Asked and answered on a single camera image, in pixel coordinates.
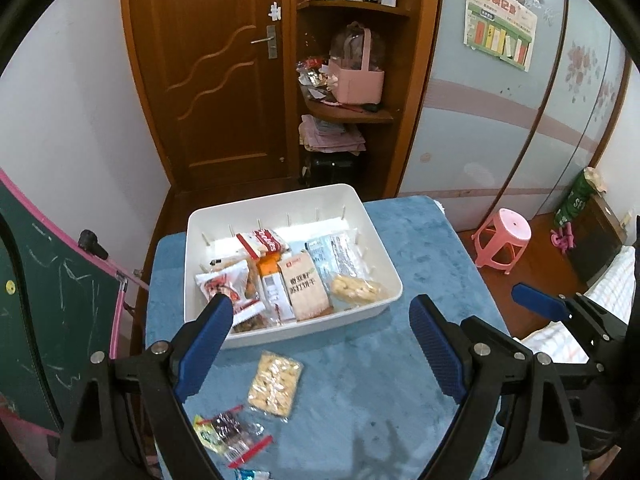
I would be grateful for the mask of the clear red dark snack packet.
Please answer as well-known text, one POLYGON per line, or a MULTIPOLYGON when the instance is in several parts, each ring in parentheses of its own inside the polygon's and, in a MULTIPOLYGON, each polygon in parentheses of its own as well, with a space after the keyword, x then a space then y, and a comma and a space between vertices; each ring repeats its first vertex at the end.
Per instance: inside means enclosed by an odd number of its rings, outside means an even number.
POLYGON ((209 422, 229 468, 246 465, 274 442, 264 426, 248 416, 250 413, 240 404, 215 415, 209 422))

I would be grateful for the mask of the blue white snack packet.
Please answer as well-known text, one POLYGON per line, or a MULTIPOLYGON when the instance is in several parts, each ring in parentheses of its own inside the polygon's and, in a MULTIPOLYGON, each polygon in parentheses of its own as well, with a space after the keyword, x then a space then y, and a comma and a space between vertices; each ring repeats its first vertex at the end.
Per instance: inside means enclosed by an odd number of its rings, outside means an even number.
POLYGON ((270 480, 271 474, 269 471, 250 469, 250 468, 238 468, 234 471, 236 480, 270 480))

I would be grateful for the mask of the small clear puffed snack bag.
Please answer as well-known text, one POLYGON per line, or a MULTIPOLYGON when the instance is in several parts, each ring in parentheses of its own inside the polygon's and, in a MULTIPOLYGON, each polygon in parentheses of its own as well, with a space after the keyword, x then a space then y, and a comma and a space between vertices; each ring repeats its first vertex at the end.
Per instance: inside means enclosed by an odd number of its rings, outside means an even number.
POLYGON ((374 304, 387 297, 385 289, 377 282, 343 274, 334 275, 330 289, 335 298, 355 306, 374 304))

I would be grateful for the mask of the clear bag puffed corn snacks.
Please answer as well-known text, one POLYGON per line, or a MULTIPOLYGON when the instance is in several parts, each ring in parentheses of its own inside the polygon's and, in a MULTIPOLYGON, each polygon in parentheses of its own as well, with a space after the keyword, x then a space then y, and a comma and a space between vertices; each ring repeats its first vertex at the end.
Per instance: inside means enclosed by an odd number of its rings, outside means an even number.
POLYGON ((304 366, 296 360, 265 351, 247 393, 252 408, 280 419, 291 415, 304 366))

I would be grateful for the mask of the red white jujube snack bag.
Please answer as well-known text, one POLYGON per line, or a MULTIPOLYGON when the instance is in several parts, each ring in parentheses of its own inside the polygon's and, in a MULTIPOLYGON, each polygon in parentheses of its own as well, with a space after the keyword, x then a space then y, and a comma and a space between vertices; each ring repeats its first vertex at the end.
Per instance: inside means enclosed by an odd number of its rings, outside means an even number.
POLYGON ((207 301, 216 295, 224 295, 231 301, 235 333, 267 327, 266 305, 259 296, 253 269, 246 259, 220 270, 196 274, 194 283, 207 301))

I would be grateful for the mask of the red cookies milk flavour bag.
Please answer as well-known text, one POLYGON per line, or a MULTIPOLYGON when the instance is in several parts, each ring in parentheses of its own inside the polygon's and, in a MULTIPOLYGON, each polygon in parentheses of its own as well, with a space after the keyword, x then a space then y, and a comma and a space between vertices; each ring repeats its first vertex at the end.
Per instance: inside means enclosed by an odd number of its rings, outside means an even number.
POLYGON ((282 254, 288 247, 285 241, 270 229, 238 233, 235 237, 253 260, 259 260, 266 255, 282 254))

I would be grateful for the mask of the beige paper snack bag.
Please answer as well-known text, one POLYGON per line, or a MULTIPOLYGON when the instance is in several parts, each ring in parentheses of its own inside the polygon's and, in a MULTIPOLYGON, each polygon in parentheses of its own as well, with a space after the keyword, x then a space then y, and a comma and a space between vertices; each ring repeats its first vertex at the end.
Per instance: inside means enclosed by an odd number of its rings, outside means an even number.
POLYGON ((298 322, 329 310, 329 296, 308 252, 282 259, 279 268, 298 322))

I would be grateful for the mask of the white striped bed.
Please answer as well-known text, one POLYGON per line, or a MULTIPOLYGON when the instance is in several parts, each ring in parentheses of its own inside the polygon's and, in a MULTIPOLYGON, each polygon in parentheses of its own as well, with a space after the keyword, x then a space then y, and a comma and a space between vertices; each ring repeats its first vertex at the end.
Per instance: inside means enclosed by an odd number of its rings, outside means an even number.
POLYGON ((578 306, 578 313, 570 315, 570 326, 578 328, 575 338, 564 322, 550 322, 546 327, 531 333, 520 343, 533 353, 548 354, 555 363, 584 364, 589 360, 588 350, 594 350, 612 339, 603 324, 606 318, 618 318, 628 323, 636 291, 636 248, 624 246, 612 263, 584 294, 575 296, 571 304, 578 306))

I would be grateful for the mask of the dark wooden bedside cabinet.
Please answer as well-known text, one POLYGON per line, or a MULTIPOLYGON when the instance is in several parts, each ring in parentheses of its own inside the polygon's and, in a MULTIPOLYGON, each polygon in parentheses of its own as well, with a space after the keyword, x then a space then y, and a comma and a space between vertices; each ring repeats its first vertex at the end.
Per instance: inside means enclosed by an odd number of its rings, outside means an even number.
POLYGON ((611 264, 627 239, 603 197, 593 194, 572 222, 575 246, 567 252, 578 278, 592 283, 611 264))

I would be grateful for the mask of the green yellow snack packet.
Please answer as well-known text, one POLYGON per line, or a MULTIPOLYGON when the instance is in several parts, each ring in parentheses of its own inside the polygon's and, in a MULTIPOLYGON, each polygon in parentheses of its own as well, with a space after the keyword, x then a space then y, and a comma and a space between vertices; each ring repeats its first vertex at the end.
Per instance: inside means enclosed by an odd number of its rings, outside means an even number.
POLYGON ((209 451, 212 451, 217 455, 224 455, 224 452, 226 452, 226 445, 216 433, 216 430, 210 420, 205 419, 201 415, 195 415, 192 428, 204 448, 207 448, 209 451))

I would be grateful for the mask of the pink plastic stool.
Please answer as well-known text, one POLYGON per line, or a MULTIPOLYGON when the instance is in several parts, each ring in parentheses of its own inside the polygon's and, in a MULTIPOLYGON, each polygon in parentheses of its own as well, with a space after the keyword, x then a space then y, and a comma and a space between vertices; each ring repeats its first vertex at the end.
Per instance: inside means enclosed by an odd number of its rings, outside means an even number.
POLYGON ((509 275, 532 239, 532 228, 518 212, 499 208, 471 235, 475 265, 509 275))

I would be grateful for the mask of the blue plush table cover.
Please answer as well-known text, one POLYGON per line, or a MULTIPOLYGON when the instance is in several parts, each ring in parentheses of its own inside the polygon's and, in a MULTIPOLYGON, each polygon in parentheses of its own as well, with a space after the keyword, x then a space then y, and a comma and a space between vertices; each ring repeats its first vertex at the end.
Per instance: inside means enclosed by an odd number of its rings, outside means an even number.
POLYGON ((270 346, 304 367, 288 419, 245 413, 273 437, 252 463, 273 478, 416 478, 457 407, 440 391, 410 330, 410 301, 425 294, 449 321, 475 315, 503 328, 495 301, 434 200, 411 196, 366 208, 404 292, 374 318, 270 346))

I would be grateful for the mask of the green bag on cabinet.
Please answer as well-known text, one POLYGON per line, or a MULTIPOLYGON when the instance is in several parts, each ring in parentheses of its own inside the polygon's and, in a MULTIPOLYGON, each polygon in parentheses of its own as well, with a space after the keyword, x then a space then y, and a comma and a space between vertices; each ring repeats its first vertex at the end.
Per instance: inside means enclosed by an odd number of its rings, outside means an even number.
POLYGON ((578 174, 570 186, 567 196, 563 198, 561 205, 555 211, 554 225, 562 228, 572 222, 585 209, 591 196, 602 196, 607 190, 600 172, 596 168, 585 167, 578 174))

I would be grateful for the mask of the light blue snack packet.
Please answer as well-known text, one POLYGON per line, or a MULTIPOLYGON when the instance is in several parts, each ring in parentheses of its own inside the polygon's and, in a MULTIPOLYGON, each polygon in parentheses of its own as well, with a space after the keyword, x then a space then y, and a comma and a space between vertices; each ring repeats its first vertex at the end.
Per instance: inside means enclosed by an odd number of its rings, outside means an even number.
POLYGON ((370 273, 357 247, 357 229, 323 235, 305 243, 306 253, 311 256, 326 290, 337 275, 367 280, 370 273))

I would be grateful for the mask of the orange white snack packet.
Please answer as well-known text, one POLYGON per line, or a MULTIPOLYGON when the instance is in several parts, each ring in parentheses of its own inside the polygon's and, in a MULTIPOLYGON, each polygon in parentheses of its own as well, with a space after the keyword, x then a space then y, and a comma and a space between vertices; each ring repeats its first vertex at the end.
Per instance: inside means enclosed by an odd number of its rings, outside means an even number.
POLYGON ((270 252, 258 260, 257 269, 272 322, 281 325, 293 322, 295 314, 280 272, 279 261, 280 255, 270 252))

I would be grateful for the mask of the white plastic storage bin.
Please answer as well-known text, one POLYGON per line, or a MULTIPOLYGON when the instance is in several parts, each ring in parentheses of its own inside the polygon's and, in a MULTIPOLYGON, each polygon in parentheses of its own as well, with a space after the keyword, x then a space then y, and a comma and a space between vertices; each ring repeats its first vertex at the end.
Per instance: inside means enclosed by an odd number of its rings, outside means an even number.
POLYGON ((356 191, 332 184, 191 214, 184 320, 217 292, 234 311, 224 344, 241 348, 372 318, 402 283, 356 191))

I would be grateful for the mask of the folded pink cloth stack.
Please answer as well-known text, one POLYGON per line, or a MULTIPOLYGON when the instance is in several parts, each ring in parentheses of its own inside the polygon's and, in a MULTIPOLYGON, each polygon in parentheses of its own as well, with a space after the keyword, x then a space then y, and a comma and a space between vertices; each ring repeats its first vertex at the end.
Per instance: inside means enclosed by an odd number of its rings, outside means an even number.
POLYGON ((308 152, 359 154, 366 150, 366 140, 355 125, 326 122, 308 114, 300 120, 298 136, 308 152))

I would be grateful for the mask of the pink storage basket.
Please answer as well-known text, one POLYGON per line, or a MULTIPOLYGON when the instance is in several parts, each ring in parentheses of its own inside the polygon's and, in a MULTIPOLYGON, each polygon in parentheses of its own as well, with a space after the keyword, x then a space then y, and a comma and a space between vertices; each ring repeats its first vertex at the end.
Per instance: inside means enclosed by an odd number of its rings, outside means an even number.
POLYGON ((328 86, 334 98, 347 105, 378 105, 384 64, 384 41, 358 22, 349 24, 331 44, 328 86))

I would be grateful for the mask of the wooden corner shelf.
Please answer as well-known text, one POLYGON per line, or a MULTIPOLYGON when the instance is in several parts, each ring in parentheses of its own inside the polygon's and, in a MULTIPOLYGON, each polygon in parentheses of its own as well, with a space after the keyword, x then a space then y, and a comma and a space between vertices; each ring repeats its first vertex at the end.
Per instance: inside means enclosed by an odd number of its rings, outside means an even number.
POLYGON ((393 197, 435 47, 440 0, 291 0, 299 180, 393 197))

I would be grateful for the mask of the brown wooden door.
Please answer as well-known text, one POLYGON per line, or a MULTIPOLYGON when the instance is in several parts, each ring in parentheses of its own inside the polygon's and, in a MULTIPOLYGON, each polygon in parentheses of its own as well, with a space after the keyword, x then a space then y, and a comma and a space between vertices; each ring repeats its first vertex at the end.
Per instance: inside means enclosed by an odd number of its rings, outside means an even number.
POLYGON ((180 191, 288 174, 279 0, 122 0, 134 81, 180 191))

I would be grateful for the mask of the green chalkboard pink frame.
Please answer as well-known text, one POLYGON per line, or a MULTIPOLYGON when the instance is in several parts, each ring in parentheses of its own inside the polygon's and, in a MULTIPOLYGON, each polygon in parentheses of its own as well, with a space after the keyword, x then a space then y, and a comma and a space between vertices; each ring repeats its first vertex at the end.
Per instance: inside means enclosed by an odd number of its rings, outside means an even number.
POLYGON ((83 250, 3 176, 2 412, 60 432, 90 356, 116 356, 127 287, 141 283, 83 250))

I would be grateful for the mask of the wall poster calendar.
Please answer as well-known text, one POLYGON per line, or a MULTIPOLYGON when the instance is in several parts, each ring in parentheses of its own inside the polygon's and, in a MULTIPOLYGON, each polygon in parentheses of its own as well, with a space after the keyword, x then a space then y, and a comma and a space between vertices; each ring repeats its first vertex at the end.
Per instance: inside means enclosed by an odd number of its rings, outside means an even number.
POLYGON ((529 71, 537 15, 518 0, 465 0, 463 44, 529 71))

